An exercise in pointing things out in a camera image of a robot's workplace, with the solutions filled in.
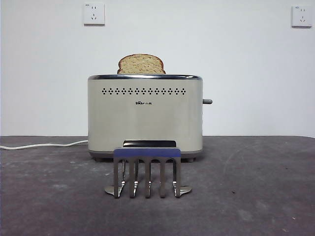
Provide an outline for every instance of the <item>table surface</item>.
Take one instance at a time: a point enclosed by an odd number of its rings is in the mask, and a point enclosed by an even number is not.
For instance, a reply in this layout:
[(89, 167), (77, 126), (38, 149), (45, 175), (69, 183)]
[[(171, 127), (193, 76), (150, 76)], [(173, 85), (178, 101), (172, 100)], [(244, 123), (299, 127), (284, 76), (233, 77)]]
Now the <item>table surface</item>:
[[(86, 137), (1, 137), (1, 145), (70, 143)], [(151, 198), (144, 165), (136, 198), (119, 199), (112, 161), (95, 162), (87, 146), (1, 150), (1, 235), (260, 236), (315, 235), (315, 139), (295, 136), (203, 138), (204, 153), (182, 162), (177, 199), (171, 163), (165, 199), (153, 163)]]

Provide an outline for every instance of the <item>stainless steel toaster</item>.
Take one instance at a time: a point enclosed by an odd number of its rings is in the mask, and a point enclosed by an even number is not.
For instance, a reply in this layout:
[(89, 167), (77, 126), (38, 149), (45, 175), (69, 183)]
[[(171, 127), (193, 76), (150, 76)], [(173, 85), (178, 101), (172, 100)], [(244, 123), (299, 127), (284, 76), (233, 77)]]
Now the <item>stainless steel toaster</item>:
[(191, 160), (202, 151), (202, 104), (199, 76), (91, 76), (89, 152), (112, 158), (121, 147), (178, 147)]

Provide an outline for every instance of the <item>electrical socket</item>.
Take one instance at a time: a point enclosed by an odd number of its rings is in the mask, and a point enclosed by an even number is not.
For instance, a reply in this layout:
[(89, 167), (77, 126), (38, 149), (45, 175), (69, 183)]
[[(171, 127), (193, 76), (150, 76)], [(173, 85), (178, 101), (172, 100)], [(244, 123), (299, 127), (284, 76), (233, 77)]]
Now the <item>electrical socket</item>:
[(292, 6), (292, 27), (312, 27), (312, 7)]
[(86, 2), (83, 5), (84, 25), (105, 24), (105, 4), (99, 2)]

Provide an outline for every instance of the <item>power cord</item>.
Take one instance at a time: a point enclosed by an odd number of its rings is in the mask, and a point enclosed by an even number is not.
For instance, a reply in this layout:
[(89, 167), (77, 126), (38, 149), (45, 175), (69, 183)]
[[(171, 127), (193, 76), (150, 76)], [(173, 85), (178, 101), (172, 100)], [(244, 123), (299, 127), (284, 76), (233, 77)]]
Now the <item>power cord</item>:
[(88, 140), (82, 140), (82, 141), (74, 142), (71, 144), (34, 144), (34, 145), (26, 145), (26, 146), (20, 146), (20, 147), (0, 146), (0, 148), (5, 149), (5, 150), (19, 150), (19, 149), (34, 148), (34, 147), (69, 147), (69, 146), (83, 144), (87, 142)]

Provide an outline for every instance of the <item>toast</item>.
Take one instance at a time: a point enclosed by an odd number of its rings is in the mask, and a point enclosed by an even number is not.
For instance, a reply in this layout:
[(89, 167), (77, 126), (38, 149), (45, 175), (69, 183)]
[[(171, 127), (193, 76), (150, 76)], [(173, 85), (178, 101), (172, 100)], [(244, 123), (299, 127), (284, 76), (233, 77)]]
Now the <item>toast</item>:
[(118, 63), (117, 74), (165, 74), (160, 58), (149, 54), (132, 54)]

